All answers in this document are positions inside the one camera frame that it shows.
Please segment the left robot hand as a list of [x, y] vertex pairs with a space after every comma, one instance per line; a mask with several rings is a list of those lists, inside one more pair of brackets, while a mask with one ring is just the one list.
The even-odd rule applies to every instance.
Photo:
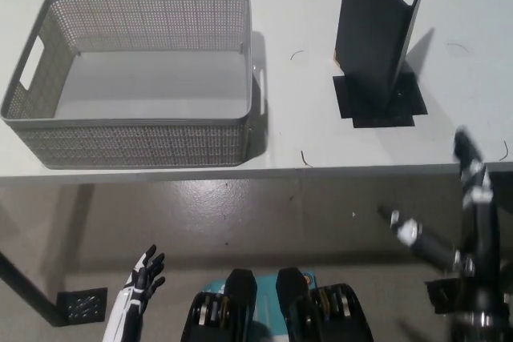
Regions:
[[166, 280], [161, 275], [165, 254], [156, 255], [157, 246], [152, 244], [132, 268], [112, 307], [103, 342], [140, 341], [143, 314], [156, 290]]

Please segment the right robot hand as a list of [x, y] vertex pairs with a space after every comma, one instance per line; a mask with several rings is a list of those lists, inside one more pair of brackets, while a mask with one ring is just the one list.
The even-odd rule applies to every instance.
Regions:
[[463, 242], [456, 247], [415, 218], [390, 205], [378, 206], [398, 241], [421, 260], [462, 279], [455, 312], [506, 316], [509, 312], [500, 284], [499, 217], [490, 173], [468, 130], [454, 135], [454, 157], [459, 161], [462, 210], [467, 218]]

